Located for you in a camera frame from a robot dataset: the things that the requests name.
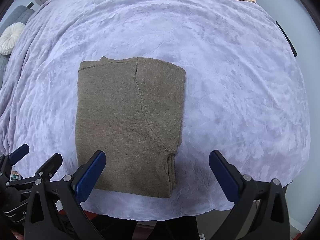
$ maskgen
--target gray headboard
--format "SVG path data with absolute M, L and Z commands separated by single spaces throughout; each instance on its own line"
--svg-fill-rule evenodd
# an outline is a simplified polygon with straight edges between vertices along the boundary
M 21 22 L 26 24 L 30 16 L 35 12 L 33 9 L 28 9 L 23 5 L 19 5 L 14 11 L 8 16 L 8 18 L 0 26 L 0 36 L 4 30 L 11 24 Z M 0 54 L 0 88 L 2 87 L 3 75 L 7 67 L 10 55 L 4 56 Z

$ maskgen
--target red fabric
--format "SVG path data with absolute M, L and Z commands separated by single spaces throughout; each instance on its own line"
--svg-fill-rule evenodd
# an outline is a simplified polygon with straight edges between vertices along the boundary
M 301 233 L 297 234 L 297 236 L 293 240 L 298 240 L 300 236 L 301 236 Z
M 92 220 L 92 219 L 94 219 L 96 216 L 98 216 L 98 214 L 91 213 L 91 212 L 88 212 L 88 211 L 85 211 L 85 210 L 84 210 L 84 213 L 86 214 L 86 216 L 87 216 L 90 220 Z M 59 214 L 60 214 L 60 215 L 66 215 L 66 212 L 64 211 L 64 209 L 62 209 L 62 210 L 59 211 Z

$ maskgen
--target white wall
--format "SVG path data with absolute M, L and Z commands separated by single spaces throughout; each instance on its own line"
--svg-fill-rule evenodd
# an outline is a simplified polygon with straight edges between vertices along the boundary
M 5 13 L 4 17 L 0 21 L 0 26 L 18 5 L 28 6 L 28 4 L 31 2 L 34 3 L 34 5 L 32 6 L 32 9 L 36 11 L 40 6 L 35 2 L 35 0 L 14 0 L 10 8 Z
M 311 123 L 310 157 L 286 194 L 291 224 L 303 231 L 320 204 L 320 33 L 299 0 L 257 0 L 257 3 L 291 40 L 305 81 Z

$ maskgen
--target lavender blanket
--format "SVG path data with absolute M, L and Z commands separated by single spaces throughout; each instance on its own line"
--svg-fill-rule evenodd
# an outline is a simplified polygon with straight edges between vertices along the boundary
M 0 151 L 23 143 L 23 176 L 55 152 L 77 168 L 77 78 L 84 60 L 150 57 L 186 71 L 182 144 L 171 198 L 93 190 L 84 209 L 166 220 L 225 210 L 209 168 L 218 149 L 241 173 L 289 183 L 308 160 L 310 125 L 300 69 L 274 20 L 237 0 L 50 0 L 29 20 L 0 90 Z

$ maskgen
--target brown sweater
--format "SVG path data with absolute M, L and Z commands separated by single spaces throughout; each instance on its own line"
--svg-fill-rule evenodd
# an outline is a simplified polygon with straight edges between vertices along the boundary
M 81 63 L 76 149 L 79 165 L 106 153 L 96 188 L 170 197 L 184 84 L 182 68 L 157 59 Z

